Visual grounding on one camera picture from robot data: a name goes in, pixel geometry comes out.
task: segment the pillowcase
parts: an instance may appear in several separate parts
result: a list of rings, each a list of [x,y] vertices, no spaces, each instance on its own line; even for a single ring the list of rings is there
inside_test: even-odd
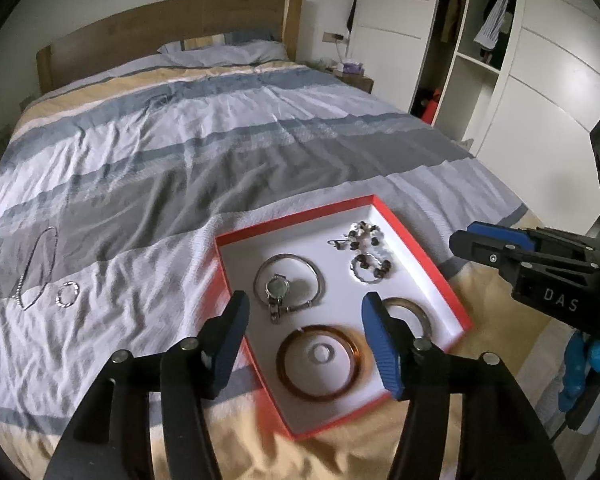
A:
[[[248,41],[264,40],[273,41],[274,37],[268,30],[235,30],[224,34],[214,34],[212,36],[202,36],[200,38],[189,38],[188,40],[171,41],[165,43],[158,49],[161,54],[174,54],[175,52],[184,52],[185,50],[197,50],[208,46],[217,45],[238,45]]]
[[[162,54],[171,66],[209,68],[212,66],[258,65],[288,60],[285,46],[277,41],[250,41],[240,45],[216,45],[196,50]]]

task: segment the wardrobe door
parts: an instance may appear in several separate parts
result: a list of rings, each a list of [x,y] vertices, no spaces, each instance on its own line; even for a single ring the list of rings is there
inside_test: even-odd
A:
[[[438,0],[358,0],[349,55],[365,65],[373,94],[408,112]]]
[[[548,227],[585,234],[600,215],[589,132],[600,120],[600,12],[526,0],[505,90],[477,157]]]

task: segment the watch face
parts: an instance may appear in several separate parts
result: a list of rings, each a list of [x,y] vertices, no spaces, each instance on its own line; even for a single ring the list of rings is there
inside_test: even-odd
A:
[[[274,300],[281,300],[289,290],[289,283],[284,276],[276,274],[267,282],[267,294]]]

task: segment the white wardrobe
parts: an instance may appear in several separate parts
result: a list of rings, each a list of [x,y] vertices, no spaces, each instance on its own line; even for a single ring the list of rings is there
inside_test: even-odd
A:
[[[438,0],[358,0],[349,55],[365,64],[373,94],[408,111]]]
[[[349,53],[374,94],[405,111],[433,66],[434,125],[472,140],[470,151],[545,225],[584,234],[600,215],[589,142],[600,118],[600,11],[593,0],[515,0],[494,68],[473,44],[486,1],[466,0],[458,40],[441,50],[431,37],[438,0],[359,0]]]

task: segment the bed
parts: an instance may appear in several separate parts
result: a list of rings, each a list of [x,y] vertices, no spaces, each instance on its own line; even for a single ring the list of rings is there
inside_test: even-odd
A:
[[[464,303],[474,329],[455,352],[494,351],[514,374],[527,361],[523,386],[535,400],[551,380],[546,366],[536,370],[527,359],[548,319],[514,302],[492,269],[447,247],[472,221],[536,219],[435,128],[296,64],[301,6],[168,0],[105,18],[38,53],[43,96],[23,113],[0,164],[0,445],[31,479],[43,477],[113,351],[161,352],[224,305],[216,235],[357,196],[377,194]],[[236,28],[269,29],[288,59],[256,52],[245,63],[201,66],[186,52],[156,54],[168,42]],[[13,295],[41,234],[23,304],[42,293],[23,310]],[[68,281],[79,285],[77,301],[59,308],[55,291]],[[206,410],[225,479],[386,477],[406,403],[290,442],[270,431],[261,394],[240,354]],[[152,407],[156,478],[167,478]]]

